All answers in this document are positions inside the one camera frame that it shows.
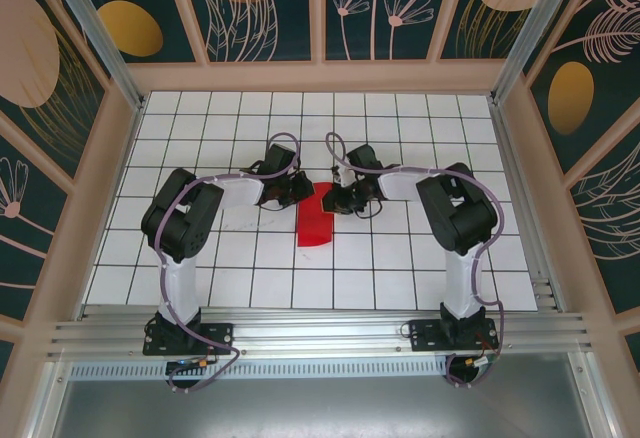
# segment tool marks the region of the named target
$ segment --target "black mounting plate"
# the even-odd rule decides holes
[[[231,323],[202,323],[198,332],[216,343],[233,344],[233,325]],[[208,345],[201,341],[195,340],[191,347],[187,347],[186,344],[165,346],[160,337],[160,327],[156,323],[147,325],[142,354],[145,356],[205,356],[207,354]],[[230,355],[231,351],[215,348],[210,354]]]
[[[457,343],[449,343],[447,336],[440,329],[440,320],[411,320],[403,325],[401,332],[408,335],[411,341],[412,351],[482,351],[482,342],[479,340]],[[498,334],[496,324],[490,318],[486,318],[482,329],[478,330],[485,341],[494,349],[498,348]]]

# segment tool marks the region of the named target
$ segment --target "grid floor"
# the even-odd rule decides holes
[[[160,300],[156,257],[140,220],[176,167],[198,176],[263,158],[269,136],[301,138],[302,168],[331,181],[323,143],[335,130],[351,150],[368,142],[384,165],[467,163],[503,202],[505,236],[484,260],[482,294],[511,311],[536,310],[500,152],[482,96],[363,93],[152,93],[100,245],[89,304]],[[297,248],[297,209],[221,212],[198,255],[202,306],[438,309],[444,252],[418,203],[386,202],[372,220],[336,216],[330,244]]]

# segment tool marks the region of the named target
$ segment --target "red block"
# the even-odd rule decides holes
[[[315,193],[298,205],[298,246],[320,246],[331,243],[333,213],[322,210],[322,197],[331,183],[314,183]]]

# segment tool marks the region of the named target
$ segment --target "metal table surface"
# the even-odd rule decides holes
[[[60,411],[59,438],[591,436],[563,354],[506,355],[471,390],[441,376],[220,380],[186,396],[75,381]]]

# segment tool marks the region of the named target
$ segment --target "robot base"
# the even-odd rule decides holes
[[[498,348],[495,322],[480,311],[460,320],[440,306],[440,319],[412,320],[407,323],[412,351],[482,351],[482,340]]]
[[[233,343],[233,325],[231,323],[201,323],[200,312],[191,320],[187,327],[199,335],[215,341],[231,345]],[[229,350],[209,346],[187,335],[178,325],[167,321],[160,313],[152,322],[145,326],[144,346],[142,354],[145,356],[185,356],[185,355],[230,355]]]

